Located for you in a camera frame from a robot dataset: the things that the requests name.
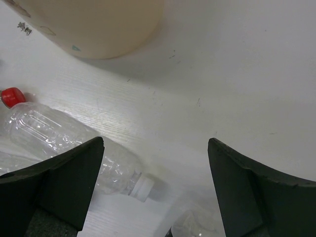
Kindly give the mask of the small clear bottle red label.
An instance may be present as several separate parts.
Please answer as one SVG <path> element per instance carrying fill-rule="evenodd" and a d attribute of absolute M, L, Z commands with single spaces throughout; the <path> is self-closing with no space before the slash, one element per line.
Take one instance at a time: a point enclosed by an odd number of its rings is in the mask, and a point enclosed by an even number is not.
<path fill-rule="evenodd" d="M 11 87 L 11 88 L 1 90 L 0 100 L 9 109 L 15 106 L 16 104 L 26 102 L 26 98 L 23 92 L 16 87 Z"/>

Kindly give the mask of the small bottle black label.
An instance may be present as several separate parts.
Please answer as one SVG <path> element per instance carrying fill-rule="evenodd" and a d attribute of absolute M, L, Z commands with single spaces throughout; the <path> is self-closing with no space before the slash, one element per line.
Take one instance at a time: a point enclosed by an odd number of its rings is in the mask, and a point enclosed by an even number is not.
<path fill-rule="evenodd" d="M 165 237 L 223 237 L 212 212 L 187 210 L 171 225 Z"/>

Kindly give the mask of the beige cartoon bin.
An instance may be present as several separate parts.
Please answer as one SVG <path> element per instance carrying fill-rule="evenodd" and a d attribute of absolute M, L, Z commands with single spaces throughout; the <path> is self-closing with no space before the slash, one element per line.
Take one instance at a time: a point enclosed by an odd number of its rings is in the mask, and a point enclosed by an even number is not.
<path fill-rule="evenodd" d="M 65 52 L 88 59 L 122 56 L 156 29 L 162 0 L 6 0 L 28 25 Z"/>

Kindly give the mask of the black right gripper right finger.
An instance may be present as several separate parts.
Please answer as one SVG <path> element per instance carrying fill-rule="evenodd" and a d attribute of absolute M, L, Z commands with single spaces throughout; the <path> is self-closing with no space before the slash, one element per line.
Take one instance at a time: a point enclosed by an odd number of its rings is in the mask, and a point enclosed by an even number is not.
<path fill-rule="evenodd" d="M 314 237 L 316 183 L 208 142 L 212 179 L 228 237 Z"/>

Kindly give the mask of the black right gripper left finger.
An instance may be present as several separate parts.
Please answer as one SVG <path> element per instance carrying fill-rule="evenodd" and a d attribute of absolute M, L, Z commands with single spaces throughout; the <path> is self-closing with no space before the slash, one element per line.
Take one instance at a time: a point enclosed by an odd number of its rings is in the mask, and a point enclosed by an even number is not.
<path fill-rule="evenodd" d="M 75 237 L 82 231 L 104 153 L 95 137 L 0 177 L 2 237 Z"/>

